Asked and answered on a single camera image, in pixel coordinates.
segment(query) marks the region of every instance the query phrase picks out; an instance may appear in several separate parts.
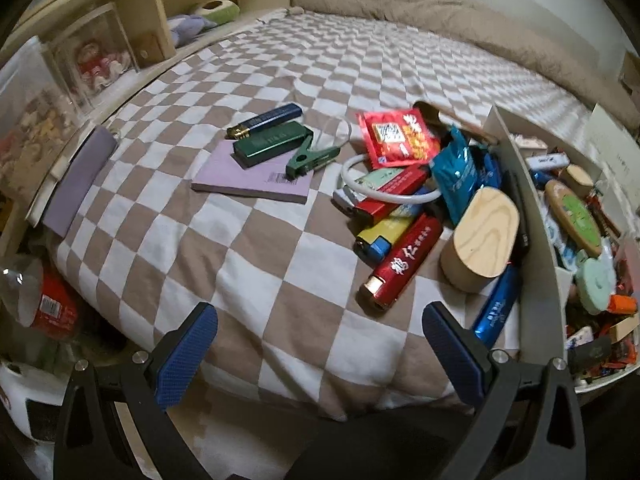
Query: checkered bedsheet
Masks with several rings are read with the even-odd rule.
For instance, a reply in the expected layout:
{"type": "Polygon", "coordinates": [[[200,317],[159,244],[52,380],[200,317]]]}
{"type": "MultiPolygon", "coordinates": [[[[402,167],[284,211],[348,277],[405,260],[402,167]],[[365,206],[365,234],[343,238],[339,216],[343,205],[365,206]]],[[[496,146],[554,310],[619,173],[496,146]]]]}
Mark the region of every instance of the checkered bedsheet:
{"type": "MultiPolygon", "coordinates": [[[[203,49],[111,118],[120,147],[59,244],[57,266],[146,349],[199,301],[212,303],[220,330],[202,373],[241,397],[344,419],[450,394],[422,309],[442,300],[469,326],[484,297],[447,284],[441,239],[396,305],[367,316],[354,293],[370,269],[330,202],[340,162],[358,146],[356,111],[416,100],[478,124],[495,102],[584,146],[588,110],[511,62],[393,23],[287,16],[203,49]],[[337,163],[314,175],[306,204],[190,189],[226,127],[289,102],[319,146],[354,132],[337,163]]],[[[518,349],[517,309],[498,346],[518,349]]]]}

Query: purple book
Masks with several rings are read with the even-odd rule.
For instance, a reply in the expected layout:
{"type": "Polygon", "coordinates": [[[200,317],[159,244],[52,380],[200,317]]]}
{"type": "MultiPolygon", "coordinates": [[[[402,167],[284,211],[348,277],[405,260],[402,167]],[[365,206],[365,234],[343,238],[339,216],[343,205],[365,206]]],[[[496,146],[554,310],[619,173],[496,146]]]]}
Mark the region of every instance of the purple book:
{"type": "Polygon", "coordinates": [[[285,167],[296,150],[244,170],[231,156],[234,140],[223,139],[191,181],[194,191],[306,203],[312,172],[288,180],[285,167]]]}

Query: green clip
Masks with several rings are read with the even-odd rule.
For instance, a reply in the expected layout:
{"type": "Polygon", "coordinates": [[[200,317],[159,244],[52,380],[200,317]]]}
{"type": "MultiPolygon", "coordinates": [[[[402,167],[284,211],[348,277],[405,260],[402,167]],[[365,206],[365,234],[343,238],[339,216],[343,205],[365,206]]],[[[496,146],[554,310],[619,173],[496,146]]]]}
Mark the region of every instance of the green clip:
{"type": "Polygon", "coordinates": [[[334,146],[326,150],[310,150],[311,143],[314,140],[313,135],[309,135],[302,141],[302,145],[296,151],[296,154],[289,159],[285,173],[289,180],[307,174],[311,170],[320,168],[328,162],[334,160],[340,153],[340,147],[334,146]]]}

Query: plastic bottle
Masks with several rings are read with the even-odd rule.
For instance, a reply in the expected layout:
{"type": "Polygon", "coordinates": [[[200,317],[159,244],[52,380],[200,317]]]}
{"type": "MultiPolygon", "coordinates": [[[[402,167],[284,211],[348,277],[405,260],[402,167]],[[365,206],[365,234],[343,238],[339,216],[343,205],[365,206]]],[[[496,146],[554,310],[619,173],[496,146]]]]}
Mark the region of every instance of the plastic bottle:
{"type": "Polygon", "coordinates": [[[0,260],[0,300],[19,324],[55,340],[78,342],[95,352],[126,343],[53,266],[30,254],[0,260]]]}

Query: clear plastic box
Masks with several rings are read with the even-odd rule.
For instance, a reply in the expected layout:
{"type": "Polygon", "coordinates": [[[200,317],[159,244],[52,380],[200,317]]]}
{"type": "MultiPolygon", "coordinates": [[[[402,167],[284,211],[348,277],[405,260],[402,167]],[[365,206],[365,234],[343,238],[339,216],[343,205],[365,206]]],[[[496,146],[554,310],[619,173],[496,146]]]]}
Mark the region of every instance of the clear plastic box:
{"type": "Polygon", "coordinates": [[[0,69],[0,191],[27,209],[78,126],[34,36],[0,69]]]}
{"type": "Polygon", "coordinates": [[[69,95],[83,114],[100,107],[138,70],[113,3],[73,22],[49,49],[69,95]]]}

